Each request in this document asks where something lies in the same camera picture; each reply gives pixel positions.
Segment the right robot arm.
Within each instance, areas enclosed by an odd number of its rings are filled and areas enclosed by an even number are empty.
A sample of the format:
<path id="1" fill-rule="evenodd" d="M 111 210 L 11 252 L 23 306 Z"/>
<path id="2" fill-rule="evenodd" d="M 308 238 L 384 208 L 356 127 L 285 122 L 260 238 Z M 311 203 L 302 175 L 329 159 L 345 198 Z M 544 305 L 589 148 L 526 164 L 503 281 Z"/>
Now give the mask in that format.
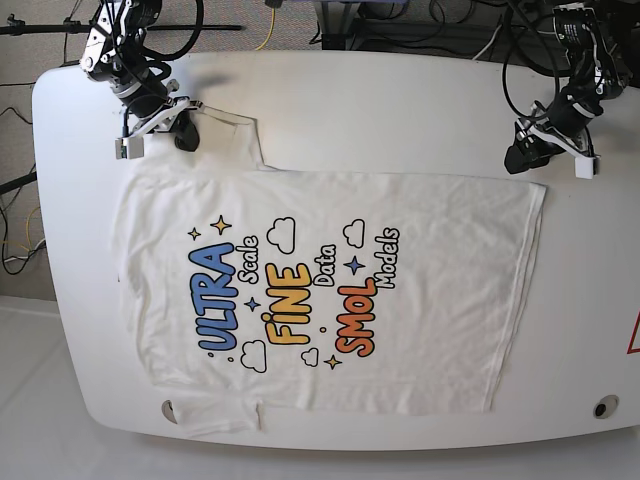
<path id="1" fill-rule="evenodd" d="M 154 133 L 172 135 L 175 146 L 185 152 L 200 145 L 191 114 L 203 103 L 178 94 L 170 63 L 195 45 L 204 26 L 204 3 L 196 3 L 191 36 L 172 54 L 144 45 L 161 9 L 160 1 L 102 1 L 80 60 L 85 74 L 95 82 L 107 82 L 123 105 L 121 134 L 115 140 L 118 159 L 143 157 L 144 137 Z"/>

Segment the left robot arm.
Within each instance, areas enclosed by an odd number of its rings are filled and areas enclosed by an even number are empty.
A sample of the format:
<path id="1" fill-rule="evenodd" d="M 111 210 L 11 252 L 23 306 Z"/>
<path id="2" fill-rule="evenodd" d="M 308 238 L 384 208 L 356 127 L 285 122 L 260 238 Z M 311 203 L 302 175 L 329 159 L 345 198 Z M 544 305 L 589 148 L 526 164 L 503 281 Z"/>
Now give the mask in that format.
<path id="1" fill-rule="evenodd" d="M 504 166 L 511 175 L 542 168 L 561 154 L 574 159 L 575 176 L 592 179 L 599 172 L 589 124 L 604 113 L 602 102 L 618 97 L 626 86 L 614 59 L 616 45 L 603 32 L 607 18 L 585 2 L 560 4 L 531 19 L 519 1 L 510 1 L 503 28 L 510 34 L 503 60 L 504 98 L 516 115 L 513 144 Z M 508 65 L 518 56 L 528 68 L 553 80 L 548 104 L 533 101 L 518 109 L 508 89 Z"/>

